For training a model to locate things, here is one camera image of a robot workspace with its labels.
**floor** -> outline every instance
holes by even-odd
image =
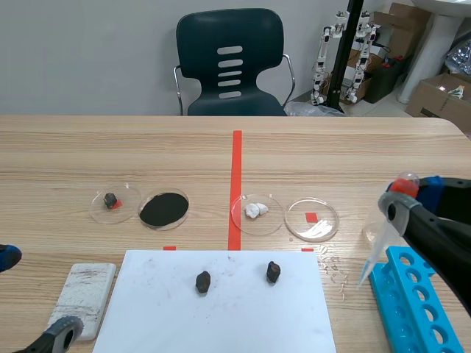
[[[359,101],[357,104],[351,105],[340,103],[340,106],[348,116],[394,116],[407,118],[410,116],[404,111],[406,110],[407,105],[399,103],[396,99],[398,91],[399,90],[396,88],[394,92],[374,104]]]

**glass petri dish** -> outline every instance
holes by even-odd
[[[107,193],[114,193],[122,205],[114,210],[109,210],[103,199]],[[123,183],[108,186],[100,190],[90,204],[90,215],[101,224],[117,224],[133,217],[141,203],[141,193],[136,186]]]
[[[183,191],[158,188],[142,201],[138,214],[144,226],[153,230],[169,230],[185,221],[189,209],[189,200]]]
[[[264,204],[268,212],[256,218],[246,215],[248,204]],[[281,204],[270,195],[240,195],[232,204],[230,214],[234,224],[242,231],[251,235],[268,235],[276,232],[283,223],[283,208]]]
[[[339,228],[339,214],[327,202],[314,197],[296,200],[285,212],[291,233],[309,242],[331,239]]]

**chair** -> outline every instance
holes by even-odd
[[[201,96],[190,105],[188,115],[286,115],[283,107],[295,82],[283,42],[283,24],[271,10],[217,10],[183,17],[177,25],[180,64],[174,68],[180,115],[179,68],[184,77],[201,83]],[[257,87],[257,76],[281,64],[284,57],[292,85],[281,106]]]

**black powder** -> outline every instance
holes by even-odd
[[[154,227],[163,227],[181,219],[188,211],[188,201],[178,193],[162,193],[146,203],[139,217]]]

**chair leg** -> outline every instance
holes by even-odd
[[[174,78],[175,84],[177,85],[177,97],[178,97],[178,104],[180,106],[180,115],[183,115],[183,103],[182,103],[182,94],[180,92],[180,85],[178,84],[178,76],[177,70],[180,68],[180,65],[174,67]]]
[[[291,59],[286,54],[283,54],[283,56],[288,61],[289,72],[291,72],[291,92],[288,94],[288,98],[286,98],[285,102],[283,103],[283,107],[285,107],[286,103],[288,103],[289,99],[291,98],[291,95],[293,94],[294,87],[296,86],[296,81],[294,79],[294,70],[293,65],[291,64]]]

